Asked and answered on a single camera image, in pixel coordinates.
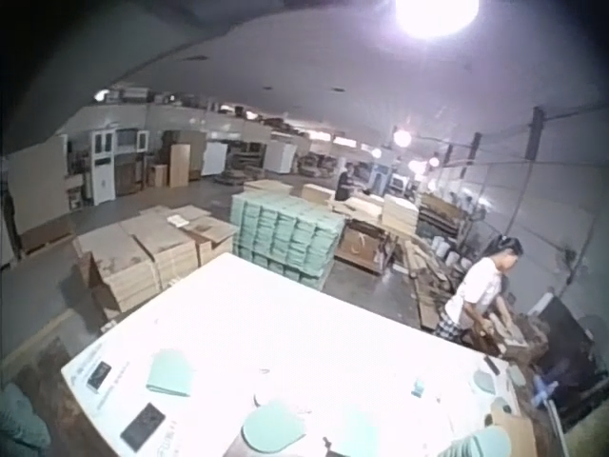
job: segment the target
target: white work table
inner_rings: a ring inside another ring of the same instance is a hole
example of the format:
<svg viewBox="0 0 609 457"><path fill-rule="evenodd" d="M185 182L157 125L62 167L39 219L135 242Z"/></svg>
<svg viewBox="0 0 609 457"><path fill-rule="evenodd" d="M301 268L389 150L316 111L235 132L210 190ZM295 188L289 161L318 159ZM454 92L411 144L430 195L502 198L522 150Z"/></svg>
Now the white work table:
<svg viewBox="0 0 609 457"><path fill-rule="evenodd" d="M162 348L181 350L194 368L189 397L146 388ZM94 393L87 379L100 361L112 369ZM507 364L494 362L501 371L494 376L497 396L518 412ZM223 254L104 334L62 374L121 457L222 457L268 375L300 392L312 411L305 418L310 433L295 445L311 450L294 450L297 455L324 455L330 417L355 407L378 430L379 457L415 457L437 455L483 427L496 396L473 385L477 369L491 373L476 351ZM421 399L411 394L417 379ZM120 434L147 403L167 418L135 454Z"/></svg>

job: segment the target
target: wooden panel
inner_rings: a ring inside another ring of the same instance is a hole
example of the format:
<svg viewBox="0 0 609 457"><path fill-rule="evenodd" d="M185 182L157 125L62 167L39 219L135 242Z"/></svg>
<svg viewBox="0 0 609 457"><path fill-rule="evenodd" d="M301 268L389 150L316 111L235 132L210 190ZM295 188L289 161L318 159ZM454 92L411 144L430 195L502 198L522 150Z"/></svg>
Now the wooden panel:
<svg viewBox="0 0 609 457"><path fill-rule="evenodd" d="M9 189L19 234L69 213L66 159L58 136L9 156Z"/></svg>
<svg viewBox="0 0 609 457"><path fill-rule="evenodd" d="M188 186L190 170L190 145L173 145L169 159L169 186L181 188Z"/></svg>

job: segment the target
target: blue object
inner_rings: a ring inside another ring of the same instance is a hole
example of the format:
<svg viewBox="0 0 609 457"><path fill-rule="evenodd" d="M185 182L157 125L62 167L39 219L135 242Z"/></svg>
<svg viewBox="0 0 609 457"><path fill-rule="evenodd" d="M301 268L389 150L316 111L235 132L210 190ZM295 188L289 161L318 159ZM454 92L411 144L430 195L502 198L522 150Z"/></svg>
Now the blue object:
<svg viewBox="0 0 609 457"><path fill-rule="evenodd" d="M417 397L417 398L421 398L422 397L422 393L425 391L425 385L422 382L421 379L417 378L417 380L415 381L415 386L412 389L412 394Z"/></svg>
<svg viewBox="0 0 609 457"><path fill-rule="evenodd" d="M558 386L558 381L554 381L553 383L546 385L538 375L535 375L533 377L533 388L536 393L533 399L531 400L531 404L533 405L533 407L540 407L543 402L545 402L552 396Z"/></svg>

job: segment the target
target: stack of boxes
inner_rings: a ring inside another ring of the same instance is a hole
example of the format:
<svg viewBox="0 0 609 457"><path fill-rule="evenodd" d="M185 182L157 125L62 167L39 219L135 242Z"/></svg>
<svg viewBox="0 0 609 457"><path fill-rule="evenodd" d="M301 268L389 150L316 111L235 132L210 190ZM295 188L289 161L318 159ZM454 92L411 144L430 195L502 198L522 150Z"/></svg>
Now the stack of boxes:
<svg viewBox="0 0 609 457"><path fill-rule="evenodd" d="M263 268L322 288L332 268L344 218L298 197L266 191L233 196L234 252Z"/></svg>

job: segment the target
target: man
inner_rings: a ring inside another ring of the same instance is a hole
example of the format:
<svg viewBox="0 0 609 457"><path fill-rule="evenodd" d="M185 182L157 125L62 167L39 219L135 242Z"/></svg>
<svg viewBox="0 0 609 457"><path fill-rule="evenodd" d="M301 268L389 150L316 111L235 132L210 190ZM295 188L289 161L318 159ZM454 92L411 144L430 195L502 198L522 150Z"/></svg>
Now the man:
<svg viewBox="0 0 609 457"><path fill-rule="evenodd" d="M353 172L355 171L353 164L347 163L345 168L346 170L339 176L339 184L336 187L336 192L334 192L334 200L337 202L348 200L353 190L358 187L353 181Z"/></svg>

